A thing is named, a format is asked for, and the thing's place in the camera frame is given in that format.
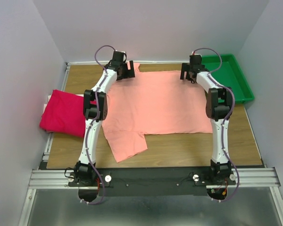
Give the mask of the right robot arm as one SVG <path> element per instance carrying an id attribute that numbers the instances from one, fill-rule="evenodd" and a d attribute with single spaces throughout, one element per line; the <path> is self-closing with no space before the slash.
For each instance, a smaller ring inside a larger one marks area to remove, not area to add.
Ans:
<path id="1" fill-rule="evenodd" d="M 200 54 L 192 53 L 189 63 L 182 64 L 180 79 L 200 85 L 207 94 L 206 115 L 213 131 L 213 153 L 210 167 L 203 176 L 217 185 L 232 173 L 228 152 L 228 127 L 235 104 L 233 91 L 212 77 L 202 63 Z"/>

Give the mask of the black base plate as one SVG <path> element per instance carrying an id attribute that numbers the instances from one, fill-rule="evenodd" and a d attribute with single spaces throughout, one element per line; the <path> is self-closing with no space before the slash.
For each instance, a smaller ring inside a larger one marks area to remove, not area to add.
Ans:
<path id="1" fill-rule="evenodd" d="M 79 198 L 88 202 L 100 197 L 209 196 L 225 200 L 230 172 L 214 175 L 210 167 L 100 168 L 78 164 L 67 176 L 70 187 L 78 187 Z"/>

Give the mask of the salmon pink t-shirt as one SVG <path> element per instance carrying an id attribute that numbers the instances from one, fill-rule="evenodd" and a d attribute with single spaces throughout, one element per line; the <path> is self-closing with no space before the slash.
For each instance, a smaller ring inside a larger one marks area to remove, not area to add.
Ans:
<path id="1" fill-rule="evenodd" d="M 145 135 L 212 133 L 206 96 L 179 71 L 141 72 L 116 81 L 107 94 L 103 133 L 116 162 L 147 150 Z"/>

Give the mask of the green plastic tray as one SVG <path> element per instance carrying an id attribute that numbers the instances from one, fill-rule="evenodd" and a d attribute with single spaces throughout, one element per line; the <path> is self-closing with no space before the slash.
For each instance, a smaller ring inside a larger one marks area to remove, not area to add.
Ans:
<path id="1" fill-rule="evenodd" d="M 232 88 L 237 104 L 243 104 L 255 99 L 234 55 L 222 54 L 220 57 L 217 55 L 203 56 L 202 64 L 209 71 L 220 67 L 219 70 L 212 73 L 212 77 L 222 85 Z"/>

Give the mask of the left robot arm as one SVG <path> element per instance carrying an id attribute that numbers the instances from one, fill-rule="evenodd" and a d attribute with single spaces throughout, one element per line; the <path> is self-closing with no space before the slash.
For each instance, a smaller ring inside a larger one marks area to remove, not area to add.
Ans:
<path id="1" fill-rule="evenodd" d="M 108 115 L 108 91 L 116 81 L 135 77 L 133 61 L 126 60 L 126 52 L 115 50 L 112 59 L 101 66 L 102 76 L 96 85 L 85 90 L 83 94 L 85 134 L 78 162 L 68 176 L 69 182 L 81 182 L 85 186 L 90 186 L 96 181 L 102 181 L 95 168 L 96 146 L 102 122 Z"/>

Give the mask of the folded white t-shirt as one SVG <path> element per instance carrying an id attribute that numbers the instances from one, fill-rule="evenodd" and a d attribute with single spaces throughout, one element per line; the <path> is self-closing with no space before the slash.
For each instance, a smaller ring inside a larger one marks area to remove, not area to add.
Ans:
<path id="1" fill-rule="evenodd" d="M 79 96 L 79 97 L 83 97 L 83 94 L 75 94 L 75 95 L 76 95 L 76 96 Z M 45 104 L 43 105 L 43 111 L 42 111 L 42 113 L 45 112 L 46 106 L 47 106 L 47 104 L 49 103 L 51 96 L 52 96 L 52 95 L 48 95 L 48 97 L 47 97 L 47 103 L 45 103 Z"/>

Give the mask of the aluminium frame rail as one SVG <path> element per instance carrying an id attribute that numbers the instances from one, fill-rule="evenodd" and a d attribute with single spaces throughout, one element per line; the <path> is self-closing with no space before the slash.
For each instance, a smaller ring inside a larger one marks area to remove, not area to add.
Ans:
<path id="1" fill-rule="evenodd" d="M 46 169 L 54 134 L 49 133 L 47 142 L 42 154 L 41 162 L 36 170 L 32 170 L 25 201 L 20 215 L 19 226 L 29 225 L 30 215 L 33 210 L 35 195 L 38 190 L 43 189 L 64 189 L 68 188 L 67 180 L 63 177 L 61 169 Z"/>

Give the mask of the folded red t-shirt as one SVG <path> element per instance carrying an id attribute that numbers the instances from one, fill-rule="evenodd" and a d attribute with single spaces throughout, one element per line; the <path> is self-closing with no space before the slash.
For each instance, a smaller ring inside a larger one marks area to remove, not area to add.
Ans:
<path id="1" fill-rule="evenodd" d="M 53 90 L 39 126 L 47 132 L 84 137 L 83 96 Z"/>

